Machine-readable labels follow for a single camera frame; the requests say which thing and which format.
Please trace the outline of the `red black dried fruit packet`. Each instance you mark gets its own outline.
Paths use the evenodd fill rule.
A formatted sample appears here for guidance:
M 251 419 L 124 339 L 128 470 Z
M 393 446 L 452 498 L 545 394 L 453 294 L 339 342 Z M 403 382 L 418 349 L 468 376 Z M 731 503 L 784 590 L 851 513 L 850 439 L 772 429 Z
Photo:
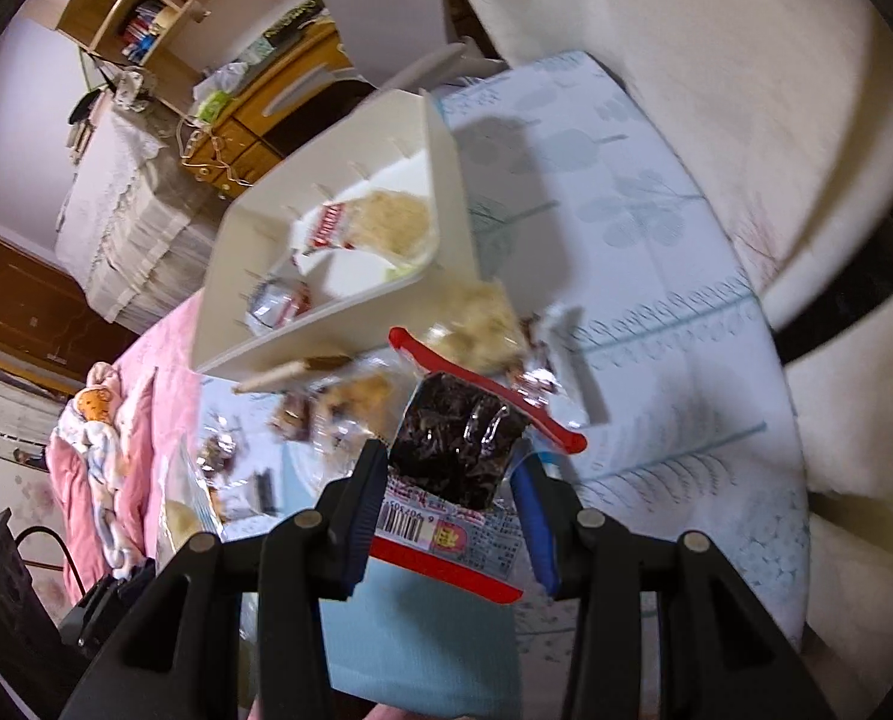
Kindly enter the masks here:
M 521 598 L 522 518 L 501 486 L 539 434 L 565 455 L 588 441 L 542 406 L 467 371 L 394 327 L 387 343 L 420 372 L 389 445 L 389 481 L 370 556 L 495 605 Z

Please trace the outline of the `foil wrapped candy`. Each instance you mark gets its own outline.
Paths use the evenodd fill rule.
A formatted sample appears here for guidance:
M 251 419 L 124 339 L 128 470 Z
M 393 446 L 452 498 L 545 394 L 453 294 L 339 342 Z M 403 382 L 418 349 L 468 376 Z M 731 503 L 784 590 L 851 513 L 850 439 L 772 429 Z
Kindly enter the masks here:
M 207 434 L 197 450 L 196 465 L 207 481 L 225 478 L 238 454 L 238 444 L 230 431 L 214 431 Z

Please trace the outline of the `patterned blanket on bed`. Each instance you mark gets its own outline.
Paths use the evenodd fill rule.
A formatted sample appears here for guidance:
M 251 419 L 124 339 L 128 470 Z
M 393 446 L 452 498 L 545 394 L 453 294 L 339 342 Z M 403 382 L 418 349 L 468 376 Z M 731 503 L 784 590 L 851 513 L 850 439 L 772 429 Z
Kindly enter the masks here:
M 118 369 L 108 362 L 95 362 L 85 387 L 67 402 L 53 429 L 53 436 L 76 450 L 85 466 L 92 525 L 106 566 L 116 578 L 126 578 L 145 561 L 116 514 L 116 502 L 129 473 L 118 424 L 123 401 Z

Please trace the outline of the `pink bed quilt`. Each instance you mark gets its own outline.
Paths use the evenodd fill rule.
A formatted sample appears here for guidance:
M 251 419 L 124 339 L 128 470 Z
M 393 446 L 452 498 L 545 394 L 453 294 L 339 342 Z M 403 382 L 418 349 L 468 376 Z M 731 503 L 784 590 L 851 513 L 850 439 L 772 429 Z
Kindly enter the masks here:
M 157 552 L 161 481 L 178 444 L 194 436 L 201 377 L 190 367 L 201 293 L 172 310 L 139 337 L 115 362 L 126 395 L 124 434 L 137 440 L 139 460 L 131 465 L 118 515 L 142 556 Z M 92 523 L 92 496 L 87 468 L 71 445 L 54 437 L 46 449 L 53 496 L 65 527 L 65 544 L 74 566 L 65 569 L 67 596 L 90 587 L 110 572 Z

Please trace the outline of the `clear bag of biscuits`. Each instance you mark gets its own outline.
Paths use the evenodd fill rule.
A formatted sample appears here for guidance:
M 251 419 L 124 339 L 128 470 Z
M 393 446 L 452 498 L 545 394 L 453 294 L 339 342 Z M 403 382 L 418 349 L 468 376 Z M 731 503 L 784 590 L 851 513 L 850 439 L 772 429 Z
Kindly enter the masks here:
M 367 440 L 389 440 L 399 424 L 401 386 L 391 374 L 360 372 L 316 387 L 287 390 L 269 426 L 285 440 L 308 442 L 323 461 L 357 460 Z

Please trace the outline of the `beige soda cracker packet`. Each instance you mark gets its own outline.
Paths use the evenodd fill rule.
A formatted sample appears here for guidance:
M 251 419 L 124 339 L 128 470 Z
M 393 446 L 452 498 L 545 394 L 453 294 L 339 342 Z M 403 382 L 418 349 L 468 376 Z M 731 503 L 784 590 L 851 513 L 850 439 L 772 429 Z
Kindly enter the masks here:
M 254 374 L 254 376 L 245 380 L 240 380 L 240 382 L 235 383 L 231 387 L 231 391 L 236 395 L 280 392 L 282 388 L 288 387 L 292 383 L 305 382 L 305 380 L 313 379 L 313 377 L 341 369 L 341 367 L 347 366 L 350 361 L 352 361 L 352 358 L 346 355 L 292 359 L 291 361 L 277 364 L 277 366 L 271 367 L 267 371 Z

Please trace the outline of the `brown wooden door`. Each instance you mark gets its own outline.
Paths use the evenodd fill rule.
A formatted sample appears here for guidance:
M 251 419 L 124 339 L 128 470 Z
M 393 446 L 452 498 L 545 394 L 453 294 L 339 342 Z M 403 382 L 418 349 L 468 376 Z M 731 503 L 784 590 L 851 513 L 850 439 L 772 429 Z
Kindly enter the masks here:
M 113 362 L 137 335 L 106 322 L 64 271 L 0 238 L 0 369 L 60 394 Z

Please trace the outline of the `lace covered cabinet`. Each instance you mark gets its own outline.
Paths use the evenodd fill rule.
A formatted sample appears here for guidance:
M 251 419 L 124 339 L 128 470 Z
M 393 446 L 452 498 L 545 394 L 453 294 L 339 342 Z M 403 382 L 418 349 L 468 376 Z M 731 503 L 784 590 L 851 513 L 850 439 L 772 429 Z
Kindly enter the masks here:
M 202 288 L 227 210 L 181 166 L 178 124 L 161 104 L 108 107 L 58 215 L 56 259 L 102 319 L 137 335 Z

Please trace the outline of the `white plastic storage bin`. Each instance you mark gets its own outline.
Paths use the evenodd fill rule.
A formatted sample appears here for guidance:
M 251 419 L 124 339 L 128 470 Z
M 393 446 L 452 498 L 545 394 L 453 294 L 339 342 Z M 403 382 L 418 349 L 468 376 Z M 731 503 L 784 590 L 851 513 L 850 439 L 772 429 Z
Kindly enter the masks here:
M 295 151 L 223 216 L 194 371 L 378 348 L 443 319 L 479 277 L 458 147 L 430 94 L 393 89 Z

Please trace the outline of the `clear pack rice cracker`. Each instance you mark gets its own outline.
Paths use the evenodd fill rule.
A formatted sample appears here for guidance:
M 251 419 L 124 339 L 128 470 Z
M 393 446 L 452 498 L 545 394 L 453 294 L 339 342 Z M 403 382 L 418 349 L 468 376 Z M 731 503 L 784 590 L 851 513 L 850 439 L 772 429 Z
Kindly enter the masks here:
M 350 200 L 344 245 L 394 263 L 420 259 L 432 231 L 432 211 L 424 199 L 407 192 L 375 190 Z

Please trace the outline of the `wooden desk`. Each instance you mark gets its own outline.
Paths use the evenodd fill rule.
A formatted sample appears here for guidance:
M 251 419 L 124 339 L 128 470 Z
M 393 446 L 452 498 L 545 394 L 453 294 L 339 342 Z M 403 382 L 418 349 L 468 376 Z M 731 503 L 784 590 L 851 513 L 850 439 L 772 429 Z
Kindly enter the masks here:
M 316 21 L 211 125 L 188 138 L 181 164 L 196 181 L 236 199 L 373 91 L 345 52 L 336 25 Z

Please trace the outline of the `cream sofa cover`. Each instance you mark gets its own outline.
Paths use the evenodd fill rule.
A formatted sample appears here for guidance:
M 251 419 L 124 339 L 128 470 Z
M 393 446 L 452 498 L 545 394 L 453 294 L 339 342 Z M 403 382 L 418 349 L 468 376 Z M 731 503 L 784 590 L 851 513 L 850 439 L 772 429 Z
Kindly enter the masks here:
M 467 0 L 522 65 L 586 50 L 684 161 L 793 351 L 814 499 L 809 667 L 893 718 L 893 294 L 861 293 L 893 208 L 893 0 Z

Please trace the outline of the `wooden bookshelf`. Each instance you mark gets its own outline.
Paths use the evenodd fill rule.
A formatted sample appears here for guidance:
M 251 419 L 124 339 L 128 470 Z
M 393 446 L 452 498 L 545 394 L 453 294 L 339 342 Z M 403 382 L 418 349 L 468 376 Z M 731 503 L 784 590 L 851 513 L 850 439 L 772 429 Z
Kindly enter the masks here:
M 176 112 L 193 89 L 305 0 L 59 0 L 46 24 L 88 54 L 155 76 Z

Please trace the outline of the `grey office chair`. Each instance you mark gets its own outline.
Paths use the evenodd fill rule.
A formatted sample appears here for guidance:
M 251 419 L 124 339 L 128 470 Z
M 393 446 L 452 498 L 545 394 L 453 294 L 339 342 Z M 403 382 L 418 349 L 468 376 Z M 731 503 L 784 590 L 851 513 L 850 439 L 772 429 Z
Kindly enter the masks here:
M 323 62 L 288 83 L 264 110 L 280 114 L 291 104 L 333 86 L 355 86 L 368 99 L 390 89 L 433 91 L 467 78 L 490 78 L 505 70 L 471 37 L 456 34 L 448 0 L 324 0 L 341 47 L 352 65 L 329 70 Z

